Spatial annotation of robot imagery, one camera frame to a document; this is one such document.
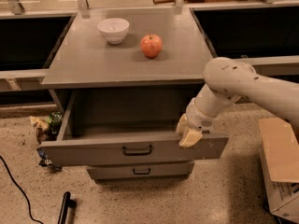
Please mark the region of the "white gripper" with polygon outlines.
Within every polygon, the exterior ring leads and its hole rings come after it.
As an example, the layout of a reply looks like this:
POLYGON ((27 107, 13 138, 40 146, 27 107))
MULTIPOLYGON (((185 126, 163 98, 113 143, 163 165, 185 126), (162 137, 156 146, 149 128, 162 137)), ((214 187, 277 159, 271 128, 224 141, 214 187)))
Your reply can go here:
POLYGON ((176 133, 182 135, 178 144, 181 147, 194 146, 203 137, 202 132, 212 130, 213 121, 213 118, 200 111, 195 99, 192 98, 186 107, 186 114, 183 114, 178 121, 176 133))

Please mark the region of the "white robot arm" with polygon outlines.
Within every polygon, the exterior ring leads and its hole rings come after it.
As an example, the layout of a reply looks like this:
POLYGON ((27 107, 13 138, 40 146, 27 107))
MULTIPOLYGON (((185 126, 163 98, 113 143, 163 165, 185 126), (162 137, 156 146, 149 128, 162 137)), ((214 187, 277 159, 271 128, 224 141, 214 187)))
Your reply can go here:
POLYGON ((225 57, 210 60, 203 71, 205 85, 191 99, 181 116, 177 133, 181 147, 192 147, 212 129, 223 108, 246 98, 299 131, 299 84, 265 77, 252 65, 225 57))

